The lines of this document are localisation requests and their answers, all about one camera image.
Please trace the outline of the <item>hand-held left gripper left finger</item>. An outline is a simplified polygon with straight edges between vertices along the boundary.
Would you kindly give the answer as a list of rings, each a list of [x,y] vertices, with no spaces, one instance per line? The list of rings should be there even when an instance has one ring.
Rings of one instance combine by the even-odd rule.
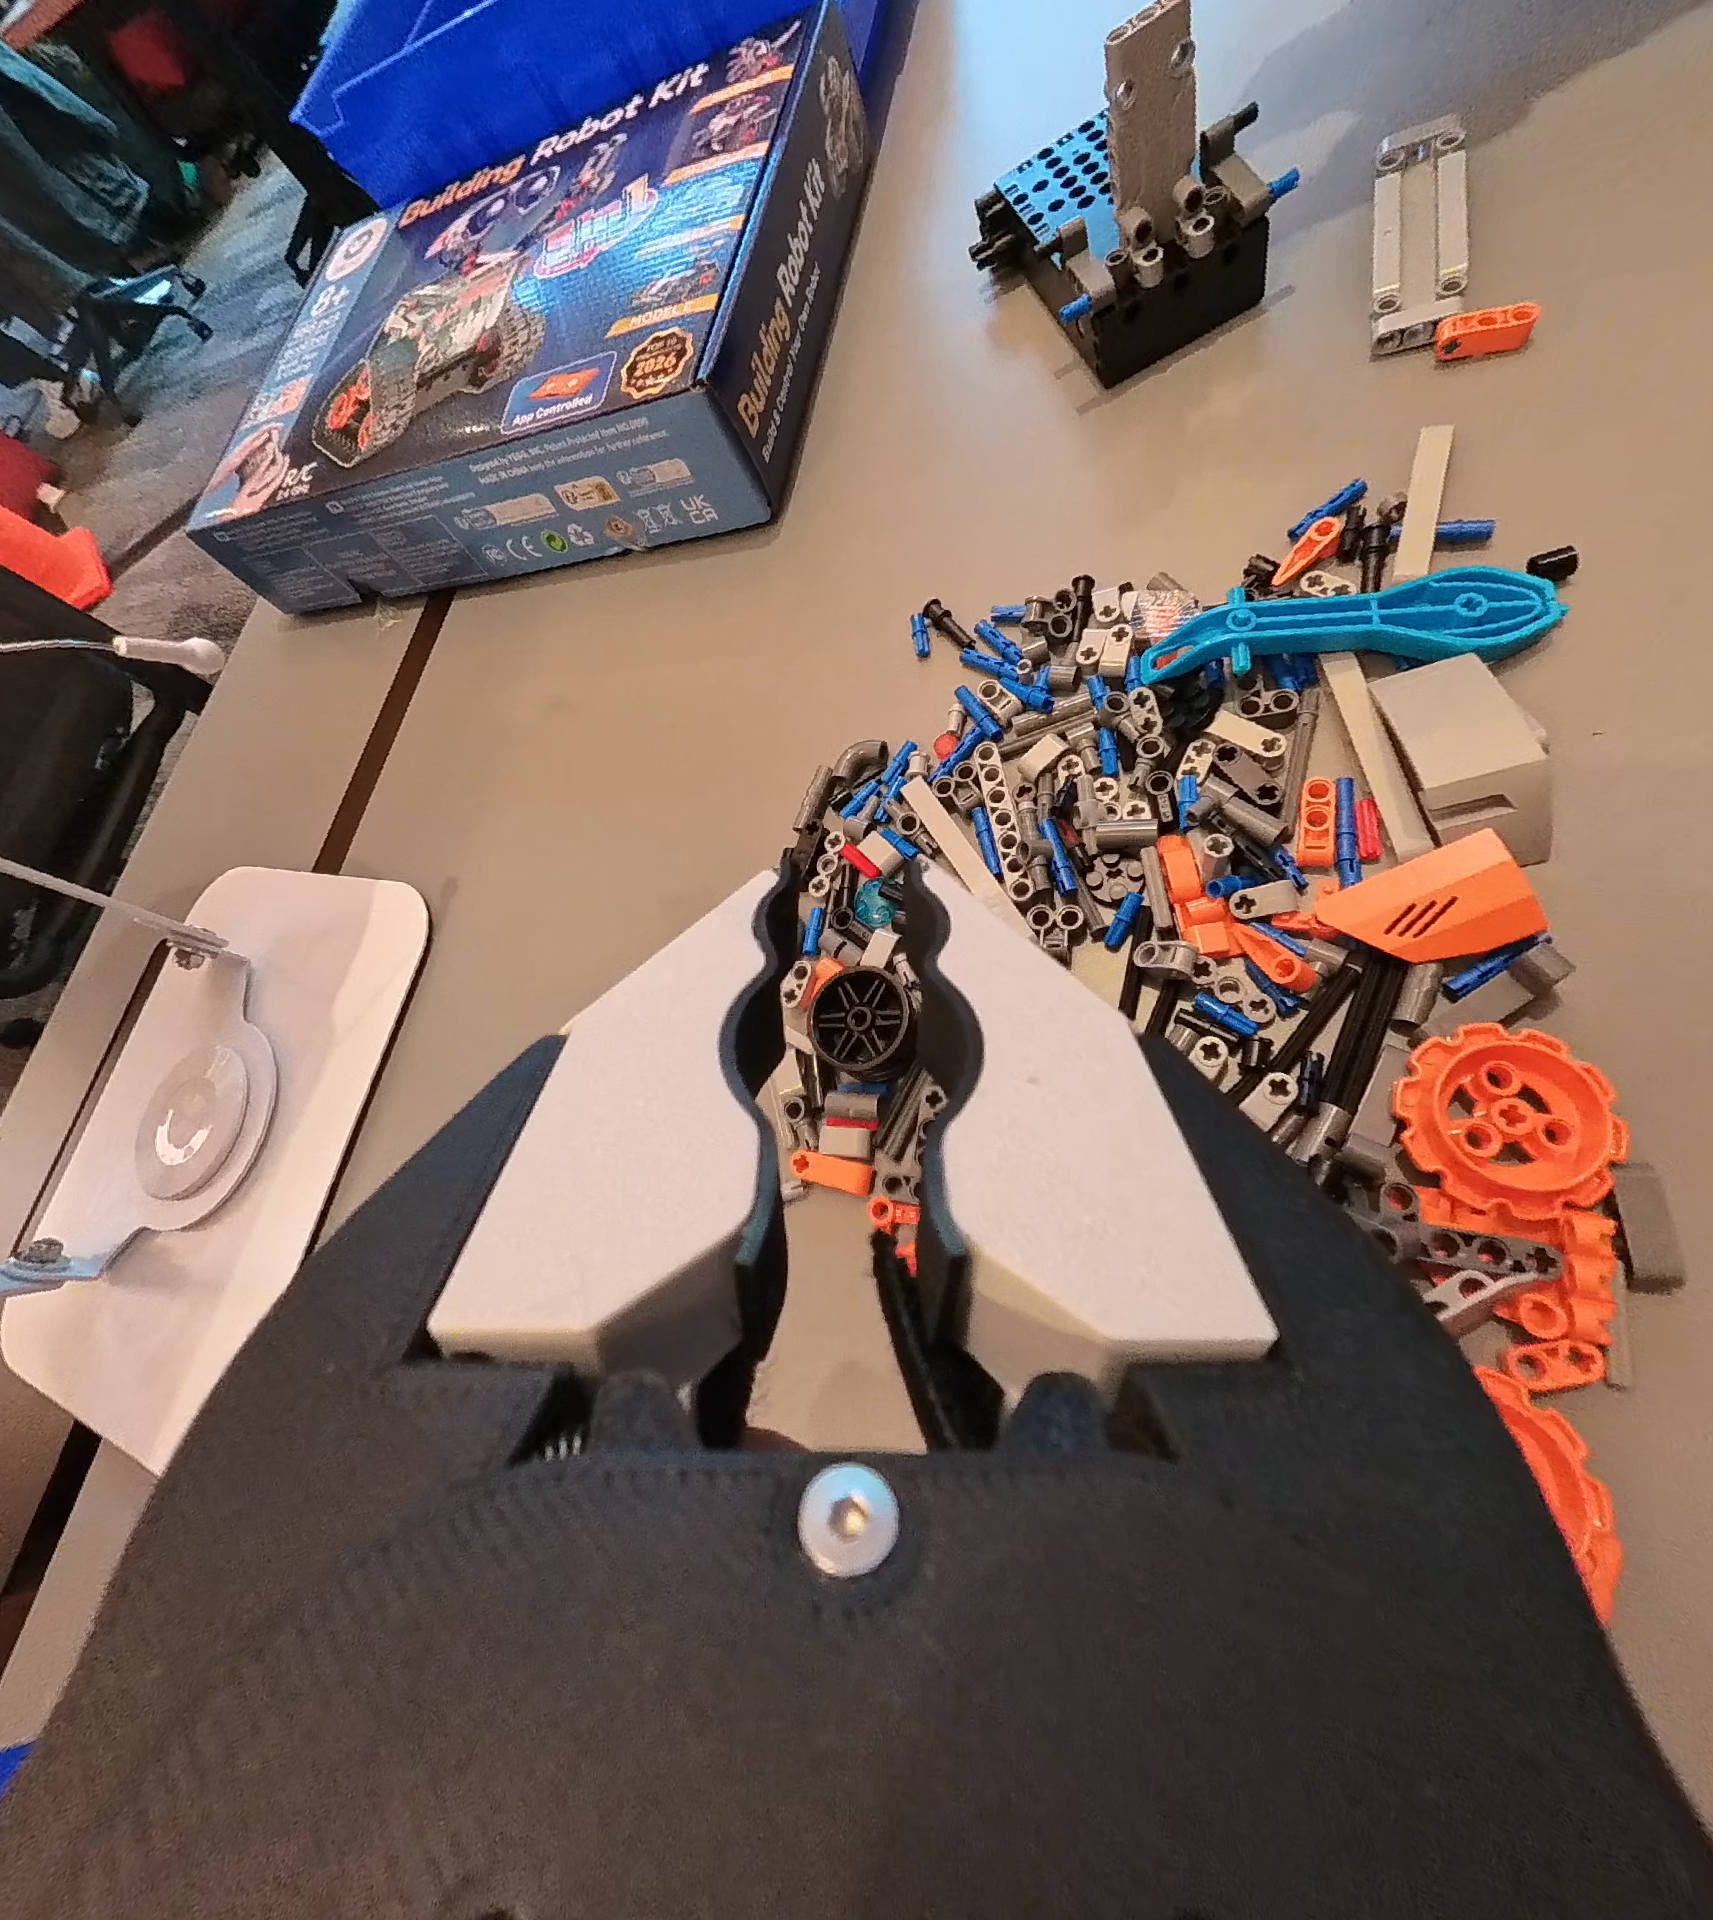
[[[700,1420],[747,1413],[786,1285],[757,1090],[794,894],[793,868],[752,870],[561,1029],[428,1316],[441,1359],[656,1373]]]

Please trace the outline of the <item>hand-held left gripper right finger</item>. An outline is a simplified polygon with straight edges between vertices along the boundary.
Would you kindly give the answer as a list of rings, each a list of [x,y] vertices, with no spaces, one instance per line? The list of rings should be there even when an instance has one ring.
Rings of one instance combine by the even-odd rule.
[[[1129,1442],[1274,1385],[1277,1320],[1181,1124],[1206,1086],[961,883],[912,884],[921,1158],[912,1403],[996,1442],[1067,1381]]]

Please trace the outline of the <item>small black wheel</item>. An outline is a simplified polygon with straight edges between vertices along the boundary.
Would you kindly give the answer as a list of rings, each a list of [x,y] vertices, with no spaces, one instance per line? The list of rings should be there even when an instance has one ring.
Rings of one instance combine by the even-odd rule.
[[[827,1075],[889,1083],[914,1061],[918,1003],[897,975],[852,966],[821,983],[805,1028]]]

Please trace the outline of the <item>pile of toy building pieces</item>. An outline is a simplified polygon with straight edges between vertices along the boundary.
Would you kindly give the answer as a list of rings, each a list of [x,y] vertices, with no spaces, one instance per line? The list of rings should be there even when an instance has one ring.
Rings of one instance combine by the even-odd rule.
[[[914,653],[955,639],[969,671],[930,741],[859,742],[821,765],[790,830],[800,955],[779,990],[772,1108],[783,1203],[836,1192],[914,1274],[921,1158],[941,1110],[928,1069],[889,1083],[827,1075],[808,998],[852,966],[912,990],[903,883],[946,868],[1058,968],[1165,1037],[1233,1110],[1386,1253],[1456,1341],[1499,1302],[1562,1273],[1520,1221],[1446,1196],[1392,1115],[1409,1051],[1471,1021],[1539,1029],[1574,975],[1545,933],[1442,962],[1402,962],[1334,934],[1313,907],[1442,845],[1370,702],[1356,656],[1210,662],[1143,685],[1143,651],[1201,613],[1168,573],[1086,575],[997,607],[972,628],[912,614]],[[1589,1207],[1617,1227],[1609,1385],[1627,1384],[1627,1289],[1678,1281],[1659,1177],[1633,1156]]]

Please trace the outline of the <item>orange connector piece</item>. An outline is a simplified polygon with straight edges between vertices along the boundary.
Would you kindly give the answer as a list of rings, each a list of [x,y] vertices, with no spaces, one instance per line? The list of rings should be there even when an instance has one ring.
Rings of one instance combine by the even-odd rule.
[[[1435,363],[1464,364],[1516,353],[1530,345],[1538,324],[1539,307],[1535,301],[1446,314],[1435,325]]]

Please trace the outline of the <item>grey perforated beam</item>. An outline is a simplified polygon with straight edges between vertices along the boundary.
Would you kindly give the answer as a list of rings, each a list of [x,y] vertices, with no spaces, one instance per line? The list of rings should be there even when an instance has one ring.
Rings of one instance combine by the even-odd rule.
[[[1468,129],[1456,114],[1386,134],[1370,165],[1370,358],[1432,347],[1468,311]]]

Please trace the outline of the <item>orange toothed wheel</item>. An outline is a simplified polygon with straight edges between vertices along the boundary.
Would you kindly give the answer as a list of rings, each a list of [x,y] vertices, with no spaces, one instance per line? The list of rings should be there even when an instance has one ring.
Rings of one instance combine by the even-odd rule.
[[[1510,1375],[1489,1366],[1474,1366],[1471,1373],[1527,1459],[1581,1576],[1595,1619],[1606,1626],[1613,1619],[1623,1547],[1609,1490],[1588,1469],[1588,1444],[1559,1412],[1527,1395]]]
[[[1455,1203],[1520,1221],[1589,1210],[1630,1156],[1609,1079],[1539,1029],[1471,1021],[1409,1051],[1392,1089],[1407,1161]]]
[[[1544,1241],[1562,1254],[1562,1273],[1499,1302],[1496,1320],[1513,1338],[1502,1370],[1530,1391],[1605,1384],[1620,1293],[1617,1227],[1609,1214],[1566,1210]]]

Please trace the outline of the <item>wooden book stand, white base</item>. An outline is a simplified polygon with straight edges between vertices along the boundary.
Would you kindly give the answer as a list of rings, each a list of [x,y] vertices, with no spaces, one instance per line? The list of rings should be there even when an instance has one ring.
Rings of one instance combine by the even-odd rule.
[[[184,918],[0,857],[163,953],[21,1245],[3,1359],[160,1474],[314,1245],[431,944],[392,880],[238,866]]]

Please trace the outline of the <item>orange wedge panel piece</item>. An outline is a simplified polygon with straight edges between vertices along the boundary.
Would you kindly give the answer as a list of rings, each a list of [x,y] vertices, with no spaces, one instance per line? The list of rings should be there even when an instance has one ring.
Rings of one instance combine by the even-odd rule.
[[[1535,889],[1493,830],[1327,894],[1313,916],[1402,962],[1474,957],[1545,933]]]

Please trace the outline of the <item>grey flat panel piece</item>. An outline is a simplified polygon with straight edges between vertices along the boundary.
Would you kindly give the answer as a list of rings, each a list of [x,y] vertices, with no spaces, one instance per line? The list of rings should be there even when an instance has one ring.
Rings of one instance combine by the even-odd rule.
[[[1435,841],[1489,830],[1524,868],[1550,857],[1545,733],[1484,659],[1438,659],[1379,676],[1370,702]]]

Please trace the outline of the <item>turquoise wrench-shaped piece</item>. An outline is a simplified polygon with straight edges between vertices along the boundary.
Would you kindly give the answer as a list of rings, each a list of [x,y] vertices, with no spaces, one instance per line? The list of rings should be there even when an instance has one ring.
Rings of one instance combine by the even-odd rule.
[[[1140,683],[1168,685],[1210,662],[1282,653],[1384,653],[1402,662],[1506,659],[1562,621],[1549,578],[1456,566],[1374,594],[1232,598],[1143,651]]]

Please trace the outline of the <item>office chair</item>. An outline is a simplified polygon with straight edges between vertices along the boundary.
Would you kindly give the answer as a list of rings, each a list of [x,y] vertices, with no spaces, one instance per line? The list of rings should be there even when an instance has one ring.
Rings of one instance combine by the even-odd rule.
[[[107,894],[166,747],[209,702],[206,676],[85,651],[110,628],[0,566],[0,854]],[[0,1003],[60,980],[96,911],[0,876]]]

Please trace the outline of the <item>blue toy kit box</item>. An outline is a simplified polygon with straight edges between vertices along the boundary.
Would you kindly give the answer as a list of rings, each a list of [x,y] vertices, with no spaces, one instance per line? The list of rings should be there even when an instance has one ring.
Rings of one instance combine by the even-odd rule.
[[[836,4],[348,228],[188,516],[275,609],[769,524],[872,130]]]

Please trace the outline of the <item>black perforated block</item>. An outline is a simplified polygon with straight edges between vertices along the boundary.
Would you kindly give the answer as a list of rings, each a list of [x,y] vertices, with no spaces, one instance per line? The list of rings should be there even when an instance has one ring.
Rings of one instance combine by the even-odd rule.
[[[1270,211],[1233,143],[1256,102],[1197,122],[1190,4],[1144,4],[1103,41],[1103,108],[975,198],[969,262],[1025,282],[1100,386],[1236,319],[1265,294]]]

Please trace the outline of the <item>black backpack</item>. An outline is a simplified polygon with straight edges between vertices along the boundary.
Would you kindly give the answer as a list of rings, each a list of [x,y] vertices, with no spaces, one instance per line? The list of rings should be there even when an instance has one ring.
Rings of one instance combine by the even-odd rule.
[[[50,331],[91,282],[157,258],[195,210],[166,146],[0,40],[0,311]]]

